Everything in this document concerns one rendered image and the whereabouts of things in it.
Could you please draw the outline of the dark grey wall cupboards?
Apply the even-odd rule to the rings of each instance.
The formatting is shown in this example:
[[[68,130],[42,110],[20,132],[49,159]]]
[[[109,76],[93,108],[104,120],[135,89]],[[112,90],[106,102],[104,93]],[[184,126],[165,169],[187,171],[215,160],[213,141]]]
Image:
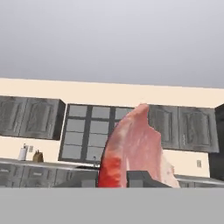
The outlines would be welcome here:
[[[213,108],[149,105],[149,125],[161,134],[164,149],[218,151]]]
[[[61,99],[0,95],[0,136],[60,140],[65,109]]]

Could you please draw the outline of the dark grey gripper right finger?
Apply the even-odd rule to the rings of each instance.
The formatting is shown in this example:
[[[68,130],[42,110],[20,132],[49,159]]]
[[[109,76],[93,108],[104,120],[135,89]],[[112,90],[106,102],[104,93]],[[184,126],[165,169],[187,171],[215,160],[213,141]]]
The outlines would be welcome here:
[[[163,187],[167,185],[154,180],[147,171],[127,171],[127,187],[138,188],[138,187]]]

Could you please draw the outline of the black tall fridge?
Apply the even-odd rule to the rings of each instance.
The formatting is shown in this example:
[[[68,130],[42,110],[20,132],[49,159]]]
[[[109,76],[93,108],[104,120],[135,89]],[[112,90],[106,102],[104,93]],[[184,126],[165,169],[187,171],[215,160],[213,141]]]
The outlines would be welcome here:
[[[224,181],[224,103],[215,108],[218,151],[210,153],[210,177]]]

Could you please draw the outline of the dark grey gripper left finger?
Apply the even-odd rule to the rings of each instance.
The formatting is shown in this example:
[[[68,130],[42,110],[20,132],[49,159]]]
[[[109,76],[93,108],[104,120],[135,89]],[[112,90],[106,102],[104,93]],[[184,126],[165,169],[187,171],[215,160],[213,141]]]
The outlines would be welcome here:
[[[77,171],[74,176],[61,184],[57,184],[56,187],[62,188],[96,188],[98,186],[98,172],[97,171]]]

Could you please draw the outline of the white paper towel roll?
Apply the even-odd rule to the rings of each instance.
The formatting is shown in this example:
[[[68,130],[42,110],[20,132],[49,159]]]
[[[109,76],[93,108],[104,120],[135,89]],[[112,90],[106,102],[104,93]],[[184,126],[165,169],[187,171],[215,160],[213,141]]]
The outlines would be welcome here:
[[[18,155],[18,160],[19,161],[25,161],[26,160],[26,155],[27,155],[27,145],[24,144],[24,146],[20,149],[19,155]]]

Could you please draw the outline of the dark grey base cabinets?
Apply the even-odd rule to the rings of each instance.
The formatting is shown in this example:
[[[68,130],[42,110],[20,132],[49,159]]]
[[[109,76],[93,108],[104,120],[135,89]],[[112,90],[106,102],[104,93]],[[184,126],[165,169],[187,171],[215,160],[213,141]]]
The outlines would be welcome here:
[[[70,180],[76,172],[98,172],[72,164],[35,163],[0,158],[0,187],[51,188]]]
[[[224,188],[224,181],[206,178],[175,174],[175,178],[179,182],[181,188]]]

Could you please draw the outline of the raw red pink steak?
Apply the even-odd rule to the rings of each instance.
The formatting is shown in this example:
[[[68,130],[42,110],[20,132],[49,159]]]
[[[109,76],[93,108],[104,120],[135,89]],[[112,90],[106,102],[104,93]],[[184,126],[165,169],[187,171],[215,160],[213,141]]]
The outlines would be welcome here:
[[[179,188],[161,134],[148,124],[149,106],[132,109],[113,129],[101,156],[99,187],[125,187],[126,171],[147,171],[153,180]]]

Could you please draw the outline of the dark framed window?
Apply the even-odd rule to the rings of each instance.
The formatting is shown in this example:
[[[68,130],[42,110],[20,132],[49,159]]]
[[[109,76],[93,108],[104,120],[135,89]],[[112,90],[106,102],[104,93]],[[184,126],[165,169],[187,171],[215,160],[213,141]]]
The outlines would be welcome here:
[[[109,135],[131,107],[68,104],[59,161],[92,165],[101,162]]]

